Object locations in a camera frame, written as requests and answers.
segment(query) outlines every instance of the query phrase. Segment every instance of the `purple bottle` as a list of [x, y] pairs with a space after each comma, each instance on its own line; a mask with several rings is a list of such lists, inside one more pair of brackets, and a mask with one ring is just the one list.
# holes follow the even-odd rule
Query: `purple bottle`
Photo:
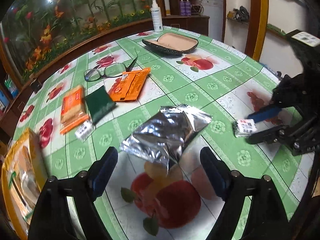
[[180, 1], [180, 15], [186, 15], [186, 2], [184, 0]]
[[191, 16], [191, 2], [189, 0], [186, 1], [186, 15]]

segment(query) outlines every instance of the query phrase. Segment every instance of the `metal bolt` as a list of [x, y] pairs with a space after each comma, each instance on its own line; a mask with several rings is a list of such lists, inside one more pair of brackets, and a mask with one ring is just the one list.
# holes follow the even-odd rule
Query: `metal bolt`
[[300, 148], [300, 145], [299, 145], [299, 143], [295, 142], [295, 143], [293, 144], [293, 147], [296, 148], [296, 149], [299, 149], [299, 148]]
[[85, 177], [85, 176], [87, 176], [87, 175], [88, 175], [88, 172], [87, 172], [87, 171], [80, 171], [79, 174], [78, 174], [78, 176], [79, 176], [80, 178], [83, 178], [83, 177]]
[[234, 176], [234, 177], [238, 177], [240, 175], [240, 172], [236, 171], [236, 170], [233, 170], [233, 171], [231, 171], [231, 175]]
[[49, 182], [53, 182], [55, 179], [56, 179], [55, 176], [50, 176], [50, 177], [48, 178], [48, 181], [49, 181]]
[[263, 179], [265, 181], [271, 181], [271, 177], [269, 175], [263, 175]]

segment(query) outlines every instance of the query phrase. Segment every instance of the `dark green pouch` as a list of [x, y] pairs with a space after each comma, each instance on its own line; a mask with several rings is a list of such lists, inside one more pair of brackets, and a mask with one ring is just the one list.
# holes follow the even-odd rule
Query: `dark green pouch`
[[93, 125], [96, 125], [116, 105], [116, 102], [111, 99], [104, 86], [84, 97], [84, 100], [87, 103]]

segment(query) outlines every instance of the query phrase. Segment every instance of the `silver foil packet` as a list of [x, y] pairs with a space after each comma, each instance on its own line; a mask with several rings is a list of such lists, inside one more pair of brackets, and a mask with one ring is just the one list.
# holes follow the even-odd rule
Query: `silver foil packet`
[[193, 106], [162, 106], [121, 143], [120, 149], [161, 163], [169, 170], [169, 159], [178, 163], [191, 141], [211, 120], [209, 114]]

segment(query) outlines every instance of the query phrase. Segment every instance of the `white bottle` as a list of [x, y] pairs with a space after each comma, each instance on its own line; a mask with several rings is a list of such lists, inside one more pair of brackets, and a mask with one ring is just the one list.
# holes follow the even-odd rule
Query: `white bottle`
[[156, 33], [163, 32], [161, 10], [156, 0], [152, 1], [151, 15], [154, 31]]

